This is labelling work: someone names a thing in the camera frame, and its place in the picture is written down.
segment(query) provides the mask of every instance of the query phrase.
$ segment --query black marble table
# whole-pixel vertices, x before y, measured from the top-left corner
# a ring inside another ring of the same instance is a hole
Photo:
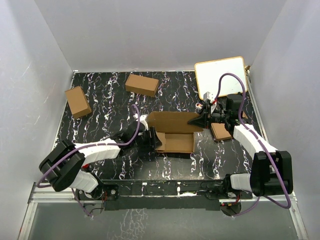
[[[156,97],[125,91],[129,74],[76,73],[72,87],[82,87],[92,113],[74,119],[67,105],[56,142],[62,139],[74,143],[104,140],[134,120],[132,104],[138,106],[141,114],[196,111],[196,103],[200,100],[194,71],[134,72],[159,80]],[[244,112],[260,132],[249,93],[246,96]],[[226,98],[220,98],[219,102],[224,105]],[[209,129],[195,135],[196,147],[192,154],[150,153],[141,156],[137,149],[132,149],[126,156],[93,163],[93,172],[103,180],[220,180],[226,174],[251,171],[252,159],[236,140],[216,143]]]

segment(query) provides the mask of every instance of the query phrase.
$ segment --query open cardboard box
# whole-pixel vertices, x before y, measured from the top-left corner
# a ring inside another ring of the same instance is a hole
[[[193,153],[195,151],[195,132],[202,132],[198,126],[188,121],[198,117],[196,112],[153,111],[146,121],[149,127],[155,127],[156,135],[162,146],[158,153]]]

